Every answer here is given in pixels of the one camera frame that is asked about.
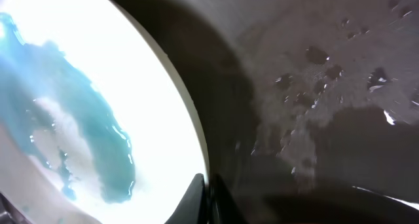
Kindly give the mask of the white plate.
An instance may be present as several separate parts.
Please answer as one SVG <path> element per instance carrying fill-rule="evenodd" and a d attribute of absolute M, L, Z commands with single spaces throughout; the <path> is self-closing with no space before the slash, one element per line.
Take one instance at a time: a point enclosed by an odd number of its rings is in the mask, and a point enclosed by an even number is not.
<path fill-rule="evenodd" d="M 1 0 L 1 194 L 29 223 L 165 223 L 208 182 L 193 101 L 112 0 Z"/>

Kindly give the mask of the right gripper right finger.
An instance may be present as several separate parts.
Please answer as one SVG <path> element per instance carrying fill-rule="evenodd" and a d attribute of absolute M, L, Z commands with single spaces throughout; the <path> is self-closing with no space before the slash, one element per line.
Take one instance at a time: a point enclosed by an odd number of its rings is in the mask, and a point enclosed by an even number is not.
<path fill-rule="evenodd" d="M 209 183 L 209 223 L 248 224 L 220 175 Z"/>

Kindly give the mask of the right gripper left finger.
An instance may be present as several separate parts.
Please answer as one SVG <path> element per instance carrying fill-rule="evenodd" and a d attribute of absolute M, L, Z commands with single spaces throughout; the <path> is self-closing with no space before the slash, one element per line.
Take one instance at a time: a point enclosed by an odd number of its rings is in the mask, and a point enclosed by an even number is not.
<path fill-rule="evenodd" d="M 204 176 L 196 174 L 177 208 L 165 224 L 206 224 L 207 221 Z"/>

